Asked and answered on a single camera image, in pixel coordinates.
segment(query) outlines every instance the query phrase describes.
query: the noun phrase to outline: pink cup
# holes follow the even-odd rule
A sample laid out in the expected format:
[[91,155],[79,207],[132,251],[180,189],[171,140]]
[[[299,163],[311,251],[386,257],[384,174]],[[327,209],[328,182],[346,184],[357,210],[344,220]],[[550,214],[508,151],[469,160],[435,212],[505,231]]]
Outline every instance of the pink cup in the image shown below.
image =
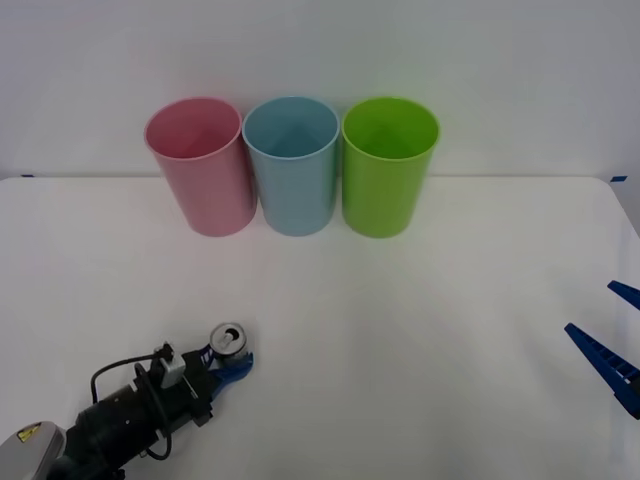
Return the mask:
[[222,237],[242,230],[256,212],[256,195],[242,116],[217,98],[189,98],[157,112],[144,131],[191,228]]

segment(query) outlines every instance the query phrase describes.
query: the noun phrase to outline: green cup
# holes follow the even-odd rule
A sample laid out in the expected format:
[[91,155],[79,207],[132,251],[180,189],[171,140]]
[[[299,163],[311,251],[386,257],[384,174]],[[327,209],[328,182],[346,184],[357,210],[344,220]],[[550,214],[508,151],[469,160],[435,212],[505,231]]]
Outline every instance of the green cup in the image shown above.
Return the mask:
[[342,121],[342,214],[356,232],[392,237],[411,221],[440,127],[419,103],[365,100]]

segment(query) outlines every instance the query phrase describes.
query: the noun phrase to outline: plastic cup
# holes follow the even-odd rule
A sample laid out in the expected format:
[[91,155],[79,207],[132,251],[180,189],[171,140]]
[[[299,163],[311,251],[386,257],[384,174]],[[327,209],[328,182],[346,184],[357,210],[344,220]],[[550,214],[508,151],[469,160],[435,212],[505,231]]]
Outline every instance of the plastic cup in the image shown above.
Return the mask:
[[347,112],[342,212],[351,228],[378,238],[407,228],[439,130],[429,110],[404,98],[372,98]]
[[321,230],[333,214],[340,120],[323,102],[281,97],[254,108],[243,135],[267,223],[301,236]]
[[187,222],[221,237],[244,228],[256,195],[240,137],[242,116],[217,98],[189,98],[157,112],[145,141],[164,172]]

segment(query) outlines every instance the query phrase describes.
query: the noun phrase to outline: cup rim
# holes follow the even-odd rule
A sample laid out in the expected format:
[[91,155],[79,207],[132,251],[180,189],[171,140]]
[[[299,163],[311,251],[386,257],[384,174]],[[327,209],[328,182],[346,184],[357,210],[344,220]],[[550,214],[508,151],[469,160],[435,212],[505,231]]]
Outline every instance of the cup rim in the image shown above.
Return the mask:
[[[431,146],[429,148],[427,148],[425,151],[418,153],[417,155],[414,155],[412,157],[405,157],[405,158],[378,157],[377,155],[372,155],[372,154],[370,154],[368,152],[365,152],[361,148],[356,147],[355,144],[347,136],[347,132],[345,131],[345,122],[347,120],[347,117],[353,111],[354,108],[359,107],[360,105],[362,105],[364,103],[367,103],[367,102],[370,102],[372,100],[401,100],[403,102],[412,103],[413,105],[415,105],[417,107],[420,107],[422,110],[427,112],[433,118],[433,120],[435,121],[436,127],[438,129],[438,131],[436,133],[436,138],[433,141],[433,143],[431,144]],[[438,120],[438,117],[431,110],[429,110],[427,107],[422,105],[420,102],[416,102],[415,100],[412,100],[412,99],[407,98],[407,97],[399,97],[399,96],[395,96],[395,95],[380,95],[380,96],[377,96],[377,97],[369,97],[369,98],[365,98],[361,102],[356,103],[355,105],[352,105],[349,108],[349,110],[347,110],[347,113],[344,114],[344,117],[342,117],[341,130],[342,130],[342,137],[344,138],[344,141],[347,142],[351,148],[356,150],[358,153],[361,153],[362,155],[365,155],[366,157],[372,158],[374,160],[380,160],[382,162],[403,163],[403,162],[410,162],[412,160],[418,160],[419,158],[422,158],[426,153],[429,153],[431,150],[433,150],[433,148],[438,143],[438,140],[440,140],[440,121]]]
[[[216,101],[218,103],[223,103],[226,106],[231,107],[231,109],[234,111],[234,113],[236,114],[236,116],[238,118],[238,124],[239,124],[238,129],[233,134],[233,137],[224,146],[222,146],[222,147],[220,147],[217,150],[214,150],[212,152],[206,153],[204,155],[200,155],[199,157],[178,158],[178,157],[170,157],[169,155],[165,155],[163,153],[158,152],[155,148],[153,148],[149,144],[149,140],[147,138],[147,133],[148,133],[148,130],[149,130],[149,126],[151,125],[151,122],[153,122],[156,119],[156,117],[158,117],[158,115],[160,115],[161,113],[165,112],[169,108],[172,108],[172,107],[178,105],[179,103],[189,102],[189,101],[192,101],[192,100],[214,100],[214,101]],[[158,156],[160,156],[162,158],[166,158],[167,160],[173,160],[173,161],[176,161],[176,162],[196,162],[198,160],[203,160],[205,158],[210,158],[211,155],[215,155],[215,154],[218,154],[220,152],[223,152],[224,150],[229,148],[238,139],[238,137],[240,136],[241,132],[242,132],[242,114],[240,113],[240,111],[236,107],[234,107],[228,101],[226,101],[226,100],[224,100],[223,98],[220,98],[220,97],[208,97],[206,95],[204,95],[204,96],[195,96],[195,97],[186,97],[186,98],[181,98],[180,100],[176,100],[175,102],[171,102],[171,103],[165,105],[160,110],[156,111],[153,115],[151,115],[151,118],[149,118],[149,120],[147,121],[147,124],[144,127],[144,143],[147,146],[147,148],[149,150],[151,150],[155,155],[158,155]]]
[[[322,148],[319,148],[315,152],[307,153],[306,155],[300,155],[298,157],[279,157],[277,155],[271,155],[269,153],[263,152],[259,148],[256,148],[247,139],[246,126],[247,126],[247,121],[249,120],[251,115],[256,110],[258,110],[259,108],[262,108],[262,107],[264,107],[266,105],[269,105],[270,103],[275,103],[277,101],[284,100],[284,99],[287,99],[287,98],[298,98],[298,99],[303,99],[303,100],[311,100],[312,102],[319,103],[320,105],[322,105],[323,107],[328,109],[333,114],[333,116],[336,119],[336,133],[334,133],[334,135],[331,138],[331,140],[329,140],[325,146],[323,146]],[[282,160],[282,161],[285,161],[285,162],[286,161],[290,161],[290,160],[304,160],[306,158],[309,158],[309,157],[312,157],[314,155],[317,155],[318,153],[324,152],[325,150],[329,149],[332,145],[335,144],[336,140],[338,139],[338,136],[340,135],[340,130],[341,130],[341,128],[340,128],[340,117],[338,116],[338,114],[336,113],[336,111],[333,109],[333,107],[331,105],[329,105],[327,102],[324,102],[323,100],[320,100],[318,98],[306,97],[304,95],[284,95],[284,96],[281,96],[281,97],[272,98],[271,100],[267,100],[266,102],[262,102],[261,104],[253,107],[251,109],[251,111],[249,113],[247,113],[247,115],[244,117],[244,121],[242,122],[242,138],[244,139],[244,142],[247,144],[247,147],[249,147],[251,150],[253,150],[255,152],[258,152],[260,155],[263,155],[263,156],[265,156],[267,158],[271,158],[273,160]]]

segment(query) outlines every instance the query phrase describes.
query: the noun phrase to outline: yellow label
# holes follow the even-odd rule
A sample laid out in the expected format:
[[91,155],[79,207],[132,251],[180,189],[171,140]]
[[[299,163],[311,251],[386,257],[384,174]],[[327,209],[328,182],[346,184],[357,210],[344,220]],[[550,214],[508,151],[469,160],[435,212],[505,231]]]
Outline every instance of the yellow label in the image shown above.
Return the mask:
[[25,443],[27,440],[29,440],[33,436],[34,433],[38,431],[39,428],[40,428],[39,423],[36,423],[35,425],[31,425],[30,427],[27,427],[24,430],[19,431],[18,438],[22,443]]

